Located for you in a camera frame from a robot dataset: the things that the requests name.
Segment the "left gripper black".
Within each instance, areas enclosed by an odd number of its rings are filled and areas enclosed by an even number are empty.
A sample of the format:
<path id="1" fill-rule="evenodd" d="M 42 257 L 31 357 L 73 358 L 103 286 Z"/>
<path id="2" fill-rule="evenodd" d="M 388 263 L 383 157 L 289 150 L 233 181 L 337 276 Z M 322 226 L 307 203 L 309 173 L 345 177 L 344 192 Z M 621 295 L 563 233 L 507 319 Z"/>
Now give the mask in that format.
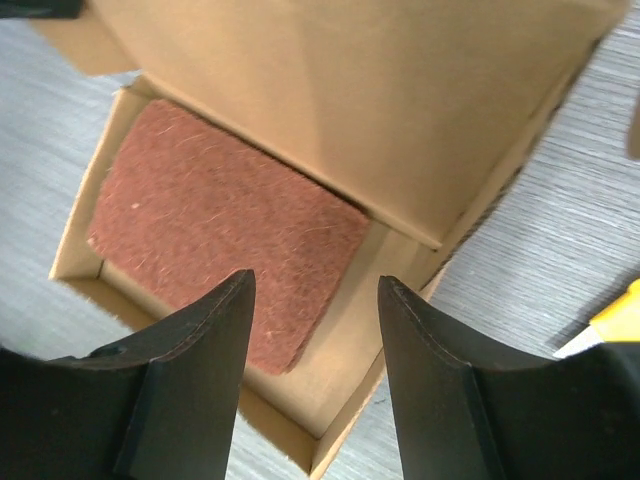
<path id="1" fill-rule="evenodd" d="M 1 19 L 75 19 L 82 0 L 0 0 Z"/>

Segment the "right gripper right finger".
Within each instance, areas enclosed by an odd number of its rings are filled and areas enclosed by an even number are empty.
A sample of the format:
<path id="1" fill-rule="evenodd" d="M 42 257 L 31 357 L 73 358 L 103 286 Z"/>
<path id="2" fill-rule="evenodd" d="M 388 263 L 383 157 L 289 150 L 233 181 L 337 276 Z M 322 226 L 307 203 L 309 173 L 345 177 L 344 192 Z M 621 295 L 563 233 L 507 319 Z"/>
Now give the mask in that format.
<path id="1" fill-rule="evenodd" d="M 551 360 L 494 340 L 392 276 L 379 323 L 407 479 L 635 479 L 639 347 Z"/>

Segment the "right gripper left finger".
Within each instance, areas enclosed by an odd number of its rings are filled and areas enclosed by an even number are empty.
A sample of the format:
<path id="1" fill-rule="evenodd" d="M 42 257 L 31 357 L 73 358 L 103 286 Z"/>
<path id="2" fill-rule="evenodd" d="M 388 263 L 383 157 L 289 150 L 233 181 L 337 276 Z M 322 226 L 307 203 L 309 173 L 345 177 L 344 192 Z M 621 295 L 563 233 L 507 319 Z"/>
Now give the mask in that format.
<path id="1" fill-rule="evenodd" d="M 256 280 L 202 298 L 84 358 L 1 353 L 5 479 L 221 479 Z"/>

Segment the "yellow utility knife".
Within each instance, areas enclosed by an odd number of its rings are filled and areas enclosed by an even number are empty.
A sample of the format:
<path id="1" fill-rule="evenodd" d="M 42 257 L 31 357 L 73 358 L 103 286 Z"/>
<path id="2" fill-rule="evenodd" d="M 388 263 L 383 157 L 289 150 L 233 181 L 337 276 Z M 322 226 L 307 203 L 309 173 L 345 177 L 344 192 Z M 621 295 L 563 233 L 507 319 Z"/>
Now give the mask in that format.
<path id="1" fill-rule="evenodd" d="M 553 357 L 564 359 L 602 343 L 638 343 L 639 339 L 639 280 L 636 279 Z"/>

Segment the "reddish brown scouring pad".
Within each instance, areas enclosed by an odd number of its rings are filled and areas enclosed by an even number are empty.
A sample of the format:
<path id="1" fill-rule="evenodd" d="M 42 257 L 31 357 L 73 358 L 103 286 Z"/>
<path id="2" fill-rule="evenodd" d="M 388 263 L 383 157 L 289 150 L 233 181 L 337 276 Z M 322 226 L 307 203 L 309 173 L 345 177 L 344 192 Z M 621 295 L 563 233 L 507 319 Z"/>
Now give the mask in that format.
<path id="1" fill-rule="evenodd" d="M 249 363 L 291 371 L 370 227 L 296 170 L 176 104 L 136 118 L 101 185 L 90 247 L 180 309 L 230 274 L 255 273 Z"/>

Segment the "brown cardboard express box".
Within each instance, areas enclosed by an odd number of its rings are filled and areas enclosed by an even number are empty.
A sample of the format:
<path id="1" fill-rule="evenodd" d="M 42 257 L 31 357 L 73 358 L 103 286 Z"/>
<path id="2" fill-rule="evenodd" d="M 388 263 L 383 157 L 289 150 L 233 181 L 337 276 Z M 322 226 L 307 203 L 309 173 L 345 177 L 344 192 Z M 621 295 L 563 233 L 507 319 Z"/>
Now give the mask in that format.
<path id="1" fill-rule="evenodd" d="M 345 195 L 374 219 L 289 374 L 248 368 L 246 421 L 321 478 L 381 381 L 377 284 L 431 293 L 527 162 L 626 1 L 90 1 L 34 27 L 115 96 L 50 275 L 143 328 L 164 305 L 95 254 L 88 227 L 122 141 L 173 100 Z"/>

